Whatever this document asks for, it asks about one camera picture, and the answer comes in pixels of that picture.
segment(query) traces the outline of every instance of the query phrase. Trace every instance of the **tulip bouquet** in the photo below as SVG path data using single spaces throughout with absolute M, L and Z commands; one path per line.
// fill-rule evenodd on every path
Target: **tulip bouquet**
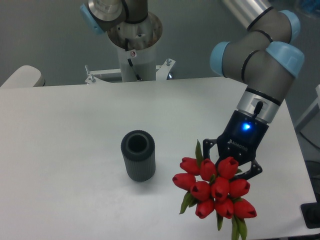
M 231 239 L 242 240 L 247 238 L 247 226 L 245 219 L 257 216 L 255 208 L 245 199 L 241 198 L 250 189 L 250 183 L 245 179 L 234 179 L 239 163 L 233 157 L 222 160 L 217 168 L 209 159 L 204 159 L 199 141 L 195 148 L 196 158 L 184 157 L 180 167 L 186 173 L 176 174 L 173 183 L 186 190 L 180 214 L 183 214 L 187 207 L 196 205 L 195 214 L 204 219 L 214 210 L 216 211 L 217 228 L 220 231 L 223 219 L 231 219 Z M 195 176 L 202 178 L 196 181 Z

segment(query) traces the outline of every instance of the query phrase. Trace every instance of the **light blue joint cap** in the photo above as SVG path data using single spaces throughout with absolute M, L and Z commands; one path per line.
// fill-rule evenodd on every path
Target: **light blue joint cap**
M 302 51 L 288 43 L 273 41 L 266 48 L 266 52 L 277 60 L 295 78 L 298 77 L 305 61 L 305 55 Z
M 81 5 L 80 11 L 86 24 L 89 26 L 89 28 L 91 28 L 94 31 L 95 34 L 100 35 L 105 33 L 84 4 Z
M 212 71 L 220 76 L 224 75 L 224 72 L 222 70 L 222 58 L 229 43 L 229 41 L 222 41 L 218 43 L 211 52 L 210 67 Z
M 290 43 L 292 43 L 298 37 L 298 35 L 300 33 L 301 24 L 300 24 L 299 18 L 293 12 L 288 11 L 288 10 L 280 11 L 280 13 L 285 14 L 290 21 L 290 24 L 291 24 Z

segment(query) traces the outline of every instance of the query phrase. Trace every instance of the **red tulip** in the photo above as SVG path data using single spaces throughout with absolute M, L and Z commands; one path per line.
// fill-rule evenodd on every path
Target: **red tulip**
M 234 214 L 234 204 L 227 197 L 224 201 L 215 202 L 215 210 L 220 216 L 231 219 Z
M 229 193 L 229 181 L 223 177 L 218 177 L 211 186 L 211 195 L 217 201 L 224 201 Z
M 196 177 L 190 173 L 178 173 L 174 175 L 172 181 L 177 187 L 190 191 L 191 186 L 196 182 Z
M 205 181 L 210 181 L 212 175 L 217 176 L 217 170 L 215 164 L 209 159 L 205 159 L 201 162 L 200 176 Z
M 197 165 L 197 159 L 191 157 L 182 158 L 182 162 L 180 163 L 180 168 L 185 170 L 188 174 L 192 174 L 195 176 L 200 175 L 200 168 Z
M 239 198 L 249 192 L 250 183 L 244 179 L 237 179 L 230 182 L 230 196 L 232 198 Z
M 218 173 L 225 179 L 232 179 L 237 173 L 238 166 L 238 161 L 229 156 L 218 164 Z
M 204 219 L 214 210 L 215 210 L 215 203 L 212 199 L 209 198 L 208 200 L 199 202 L 196 205 L 195 215 L 197 215 L 201 219 Z
M 234 215 L 240 219 L 249 219 L 257 216 L 256 209 L 245 199 L 234 203 Z
M 206 181 L 197 181 L 191 186 L 191 194 L 200 201 L 206 201 L 210 197 L 211 188 Z

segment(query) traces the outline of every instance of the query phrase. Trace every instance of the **black cylindrical vase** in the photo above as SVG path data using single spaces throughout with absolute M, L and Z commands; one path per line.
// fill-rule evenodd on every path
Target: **black cylindrical vase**
M 129 132 L 122 139 L 121 152 L 126 172 L 132 180 L 144 182 L 155 174 L 155 141 L 149 133 Z

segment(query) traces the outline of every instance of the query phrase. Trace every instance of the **gray floor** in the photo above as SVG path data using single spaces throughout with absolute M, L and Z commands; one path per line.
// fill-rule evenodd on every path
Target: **gray floor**
M 47 86 L 83 84 L 86 64 L 91 70 L 118 68 L 107 36 L 94 35 L 82 20 L 83 2 L 0 0 L 0 85 L 23 65 L 39 69 Z M 278 10 L 296 12 L 294 2 L 272 1 Z M 214 77 L 209 67 L 213 47 L 246 34 L 220 0 L 149 0 L 149 10 L 161 19 L 164 29 L 156 63 L 175 59 L 176 79 Z M 302 29 L 293 45 L 304 52 L 305 64 L 286 98 L 293 122 L 316 98 L 320 84 L 320 19 L 297 15 Z M 318 146 L 319 120 L 317 116 L 303 130 Z M 298 138 L 305 159 L 320 161 L 319 151 Z

